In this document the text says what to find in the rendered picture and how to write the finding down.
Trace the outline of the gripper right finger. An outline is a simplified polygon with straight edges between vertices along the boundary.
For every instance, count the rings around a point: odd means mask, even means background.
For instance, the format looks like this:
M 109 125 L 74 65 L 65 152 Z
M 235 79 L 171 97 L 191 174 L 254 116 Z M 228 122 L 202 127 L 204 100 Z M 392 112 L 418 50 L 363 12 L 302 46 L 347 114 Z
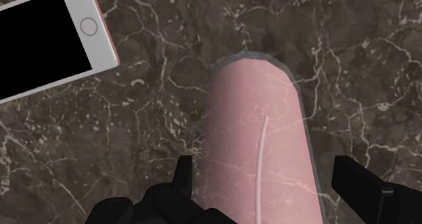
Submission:
M 366 224 L 422 224 L 422 192 L 383 181 L 349 156 L 336 156 L 332 188 Z

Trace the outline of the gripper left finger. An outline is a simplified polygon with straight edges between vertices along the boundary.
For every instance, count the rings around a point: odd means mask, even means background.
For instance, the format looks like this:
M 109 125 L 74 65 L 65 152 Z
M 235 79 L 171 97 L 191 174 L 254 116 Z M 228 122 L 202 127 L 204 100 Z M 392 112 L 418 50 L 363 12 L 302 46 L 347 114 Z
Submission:
M 149 187 L 136 204 L 125 197 L 98 202 L 86 224 L 236 224 L 215 208 L 203 209 L 192 198 L 193 160 L 180 156 L 172 182 Z

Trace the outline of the pink translucent rounded bottle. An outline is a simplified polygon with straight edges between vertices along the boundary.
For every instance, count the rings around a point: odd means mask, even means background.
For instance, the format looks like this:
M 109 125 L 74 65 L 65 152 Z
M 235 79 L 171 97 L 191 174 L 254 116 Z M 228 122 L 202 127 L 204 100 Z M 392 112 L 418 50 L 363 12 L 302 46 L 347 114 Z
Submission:
M 237 224 L 325 224 L 300 90 L 288 67 L 241 52 L 208 95 L 198 201 Z

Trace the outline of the white smartphone with black screen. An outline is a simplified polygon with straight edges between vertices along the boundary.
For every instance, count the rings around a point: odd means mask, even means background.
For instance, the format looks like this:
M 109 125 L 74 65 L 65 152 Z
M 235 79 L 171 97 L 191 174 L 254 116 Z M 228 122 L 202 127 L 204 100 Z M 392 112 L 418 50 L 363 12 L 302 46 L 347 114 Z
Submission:
M 119 63 L 97 0 L 0 5 L 0 104 Z

